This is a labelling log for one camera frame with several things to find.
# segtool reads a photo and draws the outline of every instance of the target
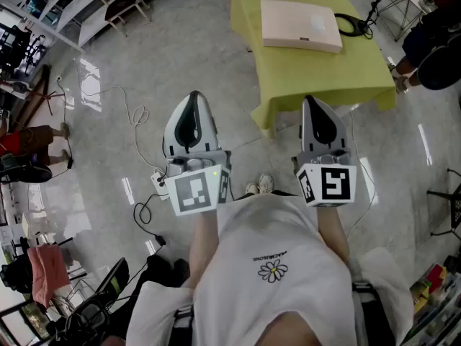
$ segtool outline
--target pink towel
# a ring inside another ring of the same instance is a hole
[[[55,290],[71,284],[63,254],[58,245],[42,245],[28,249],[27,255],[32,264],[32,297],[47,308]]]

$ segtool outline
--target flower logo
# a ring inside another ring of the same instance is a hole
[[[265,265],[262,265],[258,274],[262,276],[263,280],[273,283],[276,280],[281,280],[287,270],[288,267],[286,265],[280,265],[280,260],[275,260],[273,263],[267,262]]]

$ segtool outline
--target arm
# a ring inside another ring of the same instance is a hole
[[[0,138],[6,135],[8,132],[8,125],[6,124],[6,117],[1,119],[1,126],[0,126]]]
[[[346,264],[349,264],[349,245],[336,208],[317,208],[318,232],[328,246]]]
[[[198,213],[189,253],[190,279],[187,287],[195,289],[210,264],[219,244],[216,210]]]

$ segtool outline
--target power strip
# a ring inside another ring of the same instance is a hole
[[[170,197],[168,194],[168,189],[166,188],[166,185],[164,182],[164,176],[160,174],[160,172],[155,172],[154,174],[152,174],[151,180],[157,190],[157,193],[160,195],[160,198],[162,200],[166,200],[167,198]]]

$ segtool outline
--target yellow tablecloth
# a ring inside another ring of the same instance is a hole
[[[349,0],[287,0],[329,6],[359,17]],[[374,99],[381,110],[395,106],[392,76],[374,40],[341,36],[340,54],[262,45],[261,0],[232,0],[232,28],[251,47],[261,88],[261,105],[251,117],[271,135],[277,112],[299,110],[312,94],[331,106]]]

